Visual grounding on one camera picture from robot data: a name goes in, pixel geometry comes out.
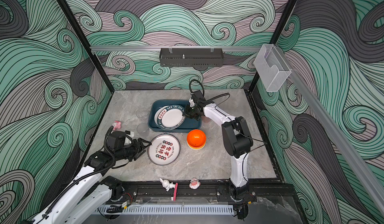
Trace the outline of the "green rim white plate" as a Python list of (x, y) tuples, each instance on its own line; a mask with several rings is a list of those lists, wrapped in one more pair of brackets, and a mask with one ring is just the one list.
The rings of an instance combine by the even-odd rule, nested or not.
[(185, 108), (181, 105), (169, 105), (160, 108), (155, 115), (155, 123), (162, 130), (178, 128), (185, 120)]

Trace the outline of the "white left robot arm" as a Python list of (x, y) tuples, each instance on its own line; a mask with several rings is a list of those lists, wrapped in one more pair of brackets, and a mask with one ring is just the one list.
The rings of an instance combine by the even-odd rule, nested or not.
[(31, 220), (24, 224), (79, 224), (99, 206), (113, 200), (119, 202), (125, 194), (120, 180), (106, 177), (110, 169), (118, 169), (117, 161), (139, 159), (152, 145), (142, 138), (135, 139), (130, 131), (115, 131), (109, 127), (103, 147), (92, 154), (78, 175)]

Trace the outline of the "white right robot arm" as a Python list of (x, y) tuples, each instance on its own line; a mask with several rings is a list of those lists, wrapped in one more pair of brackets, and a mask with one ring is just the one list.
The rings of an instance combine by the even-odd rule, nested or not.
[(188, 101), (163, 100), (165, 105), (159, 107), (161, 101), (153, 104), (150, 112), (150, 123), (154, 123), (155, 132), (188, 133), (187, 143), (192, 149), (200, 149), (206, 144), (206, 139), (193, 137), (195, 129), (185, 125), (199, 122), (202, 117), (214, 121), (222, 128), (223, 143), (231, 156), (231, 176), (229, 192), (231, 198), (242, 201), (250, 190), (247, 177), (247, 161), (254, 139), (244, 117), (234, 117), (219, 108), (215, 103), (216, 97), (206, 99), (205, 90), (191, 91)]

